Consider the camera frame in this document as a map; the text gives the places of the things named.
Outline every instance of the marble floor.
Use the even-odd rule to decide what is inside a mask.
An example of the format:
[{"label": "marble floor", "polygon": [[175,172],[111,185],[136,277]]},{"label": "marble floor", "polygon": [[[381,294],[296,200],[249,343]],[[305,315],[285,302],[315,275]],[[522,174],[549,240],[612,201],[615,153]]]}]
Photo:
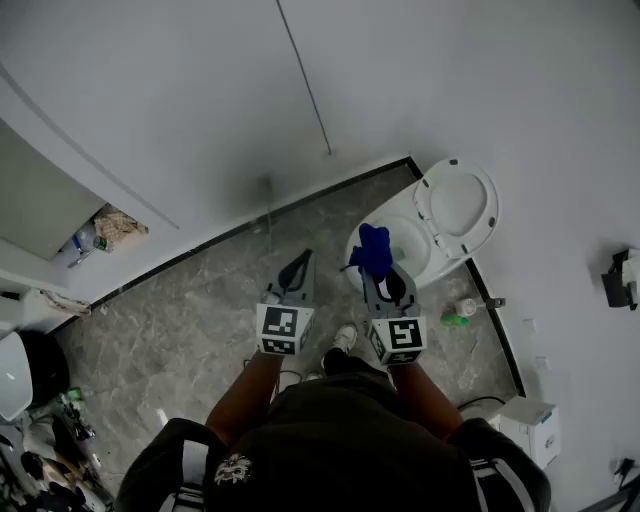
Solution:
[{"label": "marble floor", "polygon": [[[306,374],[345,322],[362,329],[366,308],[339,272],[360,220],[414,181],[406,167],[367,178],[235,235],[111,299],[56,335],[72,385],[86,398],[102,477],[116,492],[138,453],[160,430],[161,415],[204,421],[255,348],[255,304],[272,275],[305,248],[317,254],[316,325],[299,358],[284,368]],[[457,404],[481,395],[516,395],[486,311],[463,327],[440,325],[451,304],[477,289],[465,266],[421,290],[429,348],[420,359]],[[354,349],[375,361],[361,336]]]}]

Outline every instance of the blue cloth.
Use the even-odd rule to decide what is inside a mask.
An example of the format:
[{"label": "blue cloth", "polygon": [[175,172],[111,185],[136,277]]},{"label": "blue cloth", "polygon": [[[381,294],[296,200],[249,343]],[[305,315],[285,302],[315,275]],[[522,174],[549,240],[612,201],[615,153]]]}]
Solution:
[{"label": "blue cloth", "polygon": [[362,247],[354,246],[349,265],[357,266],[359,270],[365,269],[376,283],[380,283],[387,277],[393,263],[389,230],[361,224],[359,233]]}]

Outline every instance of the toilet lid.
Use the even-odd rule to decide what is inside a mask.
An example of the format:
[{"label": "toilet lid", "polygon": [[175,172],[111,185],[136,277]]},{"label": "toilet lid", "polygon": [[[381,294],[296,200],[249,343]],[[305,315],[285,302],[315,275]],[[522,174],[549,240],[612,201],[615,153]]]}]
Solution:
[{"label": "toilet lid", "polygon": [[413,202],[436,244],[449,258],[480,248],[498,223],[498,194],[480,167],[442,160],[418,183]]}]

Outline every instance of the green bottle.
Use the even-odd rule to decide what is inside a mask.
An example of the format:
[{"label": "green bottle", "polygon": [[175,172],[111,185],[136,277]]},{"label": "green bottle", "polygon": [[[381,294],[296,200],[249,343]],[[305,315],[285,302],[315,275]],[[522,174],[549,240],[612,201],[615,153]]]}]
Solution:
[{"label": "green bottle", "polygon": [[442,325],[467,325],[469,319],[458,315],[447,315],[440,318]]}]

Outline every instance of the sleeve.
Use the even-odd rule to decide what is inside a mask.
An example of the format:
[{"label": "sleeve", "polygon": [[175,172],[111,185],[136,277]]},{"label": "sleeve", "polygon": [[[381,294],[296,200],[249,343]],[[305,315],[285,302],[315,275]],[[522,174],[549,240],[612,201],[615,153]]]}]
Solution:
[{"label": "sleeve", "polygon": [[227,452],[225,445],[204,425],[175,418],[131,465],[122,481],[115,510],[160,510],[167,497],[180,491],[187,448],[202,454],[206,466]]},{"label": "sleeve", "polygon": [[[519,446],[485,420],[465,421],[448,443],[459,446],[469,457],[486,510],[549,510],[551,486],[546,475]],[[518,507],[509,508],[507,502]]]}]

